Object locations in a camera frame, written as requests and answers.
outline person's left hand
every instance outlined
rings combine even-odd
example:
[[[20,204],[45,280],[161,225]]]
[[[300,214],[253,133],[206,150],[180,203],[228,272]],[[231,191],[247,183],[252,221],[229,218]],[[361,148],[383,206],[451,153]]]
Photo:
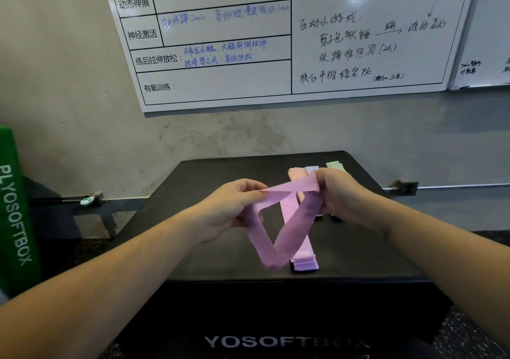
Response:
[[[264,183],[240,179],[226,183],[206,199],[189,208],[202,242],[212,241],[230,227],[244,227],[239,217],[246,206],[263,201]]]

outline green plyo box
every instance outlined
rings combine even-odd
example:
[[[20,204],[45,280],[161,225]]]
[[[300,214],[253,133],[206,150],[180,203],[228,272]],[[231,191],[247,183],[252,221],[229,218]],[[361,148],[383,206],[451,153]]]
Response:
[[[12,131],[0,126],[0,265],[9,297],[42,281],[41,262]]]

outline speckled floor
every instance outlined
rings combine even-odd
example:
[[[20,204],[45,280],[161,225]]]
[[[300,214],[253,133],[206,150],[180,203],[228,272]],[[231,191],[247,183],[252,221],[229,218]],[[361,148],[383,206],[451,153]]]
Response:
[[[510,246],[510,230],[477,233]],[[98,256],[107,242],[107,240],[40,240],[46,276],[58,274]],[[510,359],[507,352],[455,306],[443,322],[434,346],[445,359]],[[124,354],[120,346],[112,343],[99,359],[122,358]]]

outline forearm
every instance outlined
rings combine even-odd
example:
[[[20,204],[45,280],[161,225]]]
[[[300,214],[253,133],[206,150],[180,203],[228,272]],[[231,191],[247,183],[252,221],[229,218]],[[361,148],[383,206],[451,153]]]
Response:
[[[453,302],[510,347],[510,248],[370,195],[366,226],[387,237]]]
[[[9,358],[94,358],[197,244],[180,213],[0,307]]]

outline hand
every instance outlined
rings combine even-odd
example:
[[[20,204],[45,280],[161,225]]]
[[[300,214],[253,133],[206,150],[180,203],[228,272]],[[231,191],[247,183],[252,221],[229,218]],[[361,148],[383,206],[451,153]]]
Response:
[[[189,208],[202,242],[216,239],[230,227],[244,227],[239,214],[246,206],[263,201],[267,186],[251,179],[240,179],[218,188],[206,199]]]
[[[315,173],[324,196],[323,214],[331,214],[355,224],[365,224],[363,203],[373,193],[347,172],[321,168]]]

